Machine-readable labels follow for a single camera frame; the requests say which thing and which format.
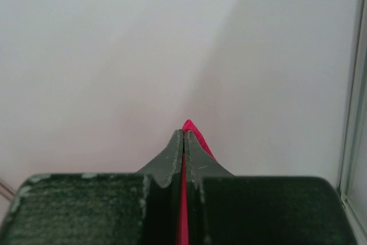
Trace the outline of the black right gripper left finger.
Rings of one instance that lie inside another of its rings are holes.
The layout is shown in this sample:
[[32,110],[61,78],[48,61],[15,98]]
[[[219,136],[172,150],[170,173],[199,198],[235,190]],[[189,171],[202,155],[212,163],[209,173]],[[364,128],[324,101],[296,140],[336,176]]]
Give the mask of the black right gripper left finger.
[[135,173],[36,174],[1,224],[2,244],[176,244],[182,130]]

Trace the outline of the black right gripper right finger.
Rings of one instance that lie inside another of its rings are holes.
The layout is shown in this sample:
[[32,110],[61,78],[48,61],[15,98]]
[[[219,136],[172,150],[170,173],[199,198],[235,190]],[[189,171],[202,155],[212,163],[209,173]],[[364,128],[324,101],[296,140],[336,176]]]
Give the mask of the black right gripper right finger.
[[356,244],[328,181],[234,176],[184,135],[190,244]]

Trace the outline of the pink t shirt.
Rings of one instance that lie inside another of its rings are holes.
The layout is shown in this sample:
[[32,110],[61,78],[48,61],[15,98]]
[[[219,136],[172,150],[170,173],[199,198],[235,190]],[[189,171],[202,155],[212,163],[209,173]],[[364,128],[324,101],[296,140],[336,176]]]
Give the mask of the pink t shirt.
[[[215,157],[210,150],[203,134],[197,128],[197,126],[188,119],[182,127],[183,133],[192,131],[197,138],[201,148],[214,160]],[[177,230],[177,244],[178,245],[189,245],[189,224],[188,224],[188,205],[187,205],[187,192],[186,192],[186,166],[185,166],[185,155],[182,156],[181,166],[181,190],[180,190],[180,204],[179,204],[179,218],[178,218],[178,230]]]

